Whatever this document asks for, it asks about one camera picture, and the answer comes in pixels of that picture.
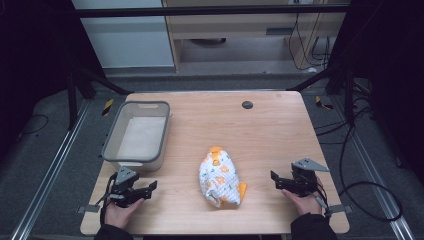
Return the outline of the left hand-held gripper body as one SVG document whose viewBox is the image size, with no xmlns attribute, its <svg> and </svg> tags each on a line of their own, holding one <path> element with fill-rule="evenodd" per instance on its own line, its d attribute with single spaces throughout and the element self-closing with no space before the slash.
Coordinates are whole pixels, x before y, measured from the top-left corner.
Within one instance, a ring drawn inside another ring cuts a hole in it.
<svg viewBox="0 0 424 240">
<path fill-rule="evenodd" d="M 134 189 L 134 183 L 140 178 L 140 175 L 124 166 L 121 166 L 116 173 L 114 183 L 109 194 L 109 198 L 119 207 L 127 208 L 136 201 L 133 194 L 141 192 L 140 189 Z"/>
</svg>

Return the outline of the white orange printed cloth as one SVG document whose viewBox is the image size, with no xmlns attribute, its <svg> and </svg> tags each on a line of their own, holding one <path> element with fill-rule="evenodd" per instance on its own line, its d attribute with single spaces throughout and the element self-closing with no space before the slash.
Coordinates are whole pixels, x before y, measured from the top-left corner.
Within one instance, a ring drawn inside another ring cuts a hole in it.
<svg viewBox="0 0 424 240">
<path fill-rule="evenodd" d="M 199 183 L 205 199 L 216 208 L 239 206 L 247 189 L 232 158 L 219 146 L 211 147 L 201 162 Z"/>
</svg>

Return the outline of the black yellow floor tape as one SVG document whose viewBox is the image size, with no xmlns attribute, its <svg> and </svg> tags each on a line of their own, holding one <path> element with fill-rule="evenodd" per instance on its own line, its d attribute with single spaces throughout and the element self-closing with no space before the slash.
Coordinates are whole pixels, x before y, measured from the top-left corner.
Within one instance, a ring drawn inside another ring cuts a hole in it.
<svg viewBox="0 0 424 240">
<path fill-rule="evenodd" d="M 333 105 L 331 105 L 331 104 L 324 104 L 323 101 L 322 101 L 322 99 L 321 99 L 321 97 L 319 97 L 319 96 L 315 96 L 315 104 L 316 104 L 316 106 L 321 107 L 321 108 L 324 108 L 324 109 L 327 109 L 327 110 L 334 109 L 333 108 Z"/>
<path fill-rule="evenodd" d="M 112 106 L 112 104 L 113 104 L 113 102 L 114 102 L 114 99 L 108 99 L 107 101 L 106 101 L 106 103 L 105 103 L 105 105 L 104 105 L 104 108 L 103 108 L 103 110 L 102 110 L 102 113 L 101 113 L 101 115 L 102 116 L 107 116 L 108 115 L 108 113 L 109 113 L 109 111 L 110 111 L 110 109 L 111 109 L 111 106 Z"/>
</svg>

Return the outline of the aluminium floor rail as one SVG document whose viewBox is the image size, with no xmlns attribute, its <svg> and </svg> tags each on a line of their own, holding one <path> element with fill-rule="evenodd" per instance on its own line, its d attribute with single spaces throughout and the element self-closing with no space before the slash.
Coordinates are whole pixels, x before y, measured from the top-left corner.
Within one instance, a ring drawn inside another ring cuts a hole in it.
<svg viewBox="0 0 424 240">
<path fill-rule="evenodd" d="M 342 151 L 339 157 L 339 177 L 342 185 L 342 194 L 345 195 L 358 210 L 361 210 L 369 218 L 389 224 L 397 240 L 416 240 L 416 237 L 403 216 L 403 205 L 396 194 L 387 186 L 382 176 L 378 173 L 377 168 L 372 163 L 370 155 L 366 151 L 362 140 L 356 133 L 356 128 L 354 126 L 355 117 L 348 120 L 344 114 L 345 108 L 343 107 L 342 101 L 338 98 L 333 98 L 332 101 L 334 103 L 335 111 L 344 122 L 343 128 L 346 130 L 346 135 L 342 144 Z M 343 175 L 343 160 L 345 159 L 347 144 L 350 144 L 353 148 L 353 151 L 356 154 L 356 159 L 359 161 L 359 165 L 365 174 L 366 179 L 363 181 L 356 181 L 349 184 L 345 182 Z M 372 213 L 370 210 L 367 210 L 364 206 L 360 205 L 350 193 L 350 190 L 355 187 L 365 186 L 369 186 L 371 188 L 371 192 L 374 194 L 379 204 L 379 208 L 382 211 L 380 215 Z"/>
<path fill-rule="evenodd" d="M 74 125 L 66 132 L 47 172 L 45 173 L 35 195 L 33 196 L 29 206 L 27 207 L 23 217 L 15 227 L 9 240 L 27 240 L 32 228 L 38 219 L 38 216 L 46 203 L 51 189 L 67 159 L 69 151 L 81 129 L 81 126 L 87 116 L 87 112 L 91 105 L 91 100 L 83 100 L 81 107 L 77 112 L 77 119 Z"/>
</svg>

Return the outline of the person's right hand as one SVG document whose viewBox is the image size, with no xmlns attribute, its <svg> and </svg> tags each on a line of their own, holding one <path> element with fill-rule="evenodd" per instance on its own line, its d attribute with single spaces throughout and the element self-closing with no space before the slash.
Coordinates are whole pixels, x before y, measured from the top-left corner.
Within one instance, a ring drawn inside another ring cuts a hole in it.
<svg viewBox="0 0 424 240">
<path fill-rule="evenodd" d="M 286 198 L 294 203 L 300 216 L 308 213 L 322 214 L 322 206 L 316 200 L 317 195 L 315 193 L 306 197 L 299 197 L 286 189 L 282 189 L 281 192 Z"/>
</svg>

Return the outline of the black horizontal frame bar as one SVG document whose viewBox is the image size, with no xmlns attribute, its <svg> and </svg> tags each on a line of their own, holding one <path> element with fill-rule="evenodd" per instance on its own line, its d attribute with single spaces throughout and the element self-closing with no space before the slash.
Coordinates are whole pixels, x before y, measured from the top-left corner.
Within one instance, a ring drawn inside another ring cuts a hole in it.
<svg viewBox="0 0 424 240">
<path fill-rule="evenodd" d="M 194 6 L 120 9 L 81 9 L 69 12 L 79 18 L 102 17 L 156 17 L 156 16 L 201 16 L 243 14 L 288 14 L 288 13 L 340 13 L 347 12 L 349 4 L 307 5 L 240 5 L 240 6 Z"/>
</svg>

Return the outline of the person's left hand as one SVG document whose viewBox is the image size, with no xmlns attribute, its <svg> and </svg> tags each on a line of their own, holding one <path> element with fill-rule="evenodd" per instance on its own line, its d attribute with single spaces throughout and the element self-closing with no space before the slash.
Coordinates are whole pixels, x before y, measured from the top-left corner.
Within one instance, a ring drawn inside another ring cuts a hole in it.
<svg viewBox="0 0 424 240">
<path fill-rule="evenodd" d="M 104 223 L 125 229 L 132 215 L 141 207 L 144 199 L 141 198 L 127 208 L 117 206 L 113 201 L 108 200 L 105 210 Z"/>
</svg>

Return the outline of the black metal frame stand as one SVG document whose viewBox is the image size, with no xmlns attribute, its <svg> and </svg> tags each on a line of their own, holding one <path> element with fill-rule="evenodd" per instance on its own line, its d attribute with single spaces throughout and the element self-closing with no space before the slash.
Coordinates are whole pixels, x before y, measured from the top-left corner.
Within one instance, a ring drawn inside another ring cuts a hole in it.
<svg viewBox="0 0 424 240">
<path fill-rule="evenodd" d="M 102 77 L 86 68 L 73 65 L 69 70 L 66 80 L 69 109 L 69 130 L 76 125 L 78 120 L 76 91 L 79 91 L 84 99 L 93 99 L 96 95 L 96 91 L 91 85 L 92 81 L 101 84 L 119 95 L 131 94 L 131 91 L 111 83 L 105 77 Z"/>
<path fill-rule="evenodd" d="M 325 70 L 313 75 L 306 81 L 288 88 L 288 91 L 301 92 L 308 86 L 313 85 L 321 79 L 328 78 L 329 82 L 325 91 L 332 95 L 344 88 L 344 116 L 350 126 L 354 125 L 353 113 L 353 71 L 349 64 L 333 64 Z"/>
</svg>

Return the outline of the grey metal table bracket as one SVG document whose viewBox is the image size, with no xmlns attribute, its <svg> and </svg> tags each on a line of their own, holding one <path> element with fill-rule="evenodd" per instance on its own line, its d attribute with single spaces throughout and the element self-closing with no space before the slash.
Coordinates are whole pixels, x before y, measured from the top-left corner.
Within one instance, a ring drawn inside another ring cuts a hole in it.
<svg viewBox="0 0 424 240">
<path fill-rule="evenodd" d="M 346 214 L 349 214 L 353 212 L 353 208 L 350 205 L 343 205 L 343 204 L 332 205 L 329 207 L 330 214 L 339 213 L 339 212 L 344 212 Z"/>
<path fill-rule="evenodd" d="M 97 213 L 99 209 L 100 209 L 99 205 L 88 204 L 88 205 L 79 206 L 77 208 L 77 212 L 80 214 L 84 214 L 86 212 Z"/>
</svg>

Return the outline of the light wooden desk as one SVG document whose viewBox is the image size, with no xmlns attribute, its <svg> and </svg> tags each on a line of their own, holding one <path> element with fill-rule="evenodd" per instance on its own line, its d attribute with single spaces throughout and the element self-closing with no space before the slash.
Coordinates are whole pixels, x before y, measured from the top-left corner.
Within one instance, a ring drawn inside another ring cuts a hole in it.
<svg viewBox="0 0 424 240">
<path fill-rule="evenodd" d="M 336 4 L 350 0 L 161 0 L 165 7 Z M 298 68 L 312 65 L 316 39 L 336 37 L 344 13 L 191 15 L 166 18 L 173 41 L 244 37 L 283 37 Z"/>
</svg>

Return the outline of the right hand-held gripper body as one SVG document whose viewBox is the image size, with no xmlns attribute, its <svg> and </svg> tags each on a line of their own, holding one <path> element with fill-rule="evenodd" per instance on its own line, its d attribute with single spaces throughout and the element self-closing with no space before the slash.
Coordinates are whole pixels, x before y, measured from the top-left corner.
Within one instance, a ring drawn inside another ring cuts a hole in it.
<svg viewBox="0 0 424 240">
<path fill-rule="evenodd" d="M 301 197 L 307 196 L 317 190 L 317 171 L 330 171 L 327 166 L 321 165 L 311 158 L 304 158 L 296 162 L 292 162 L 291 168 L 294 181 L 294 187 L 291 192 Z"/>
</svg>

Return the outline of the white cabinet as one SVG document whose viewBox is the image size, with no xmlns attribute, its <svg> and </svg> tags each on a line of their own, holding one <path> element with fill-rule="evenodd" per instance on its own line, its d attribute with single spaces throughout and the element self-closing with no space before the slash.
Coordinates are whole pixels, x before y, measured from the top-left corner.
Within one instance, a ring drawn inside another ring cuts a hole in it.
<svg viewBox="0 0 424 240">
<path fill-rule="evenodd" d="M 77 10 L 154 8 L 161 0 L 72 0 Z M 101 66 L 106 69 L 173 67 L 174 60 L 165 18 L 84 18 Z"/>
</svg>

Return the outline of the grey plastic bin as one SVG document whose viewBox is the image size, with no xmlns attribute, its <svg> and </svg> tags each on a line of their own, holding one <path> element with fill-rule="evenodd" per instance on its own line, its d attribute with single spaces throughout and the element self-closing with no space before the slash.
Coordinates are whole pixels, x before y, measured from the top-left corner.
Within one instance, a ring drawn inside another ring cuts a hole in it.
<svg viewBox="0 0 424 240">
<path fill-rule="evenodd" d="M 103 159 L 135 171 L 160 169 L 169 117 L 170 105 L 165 101 L 124 102 L 103 146 Z"/>
</svg>

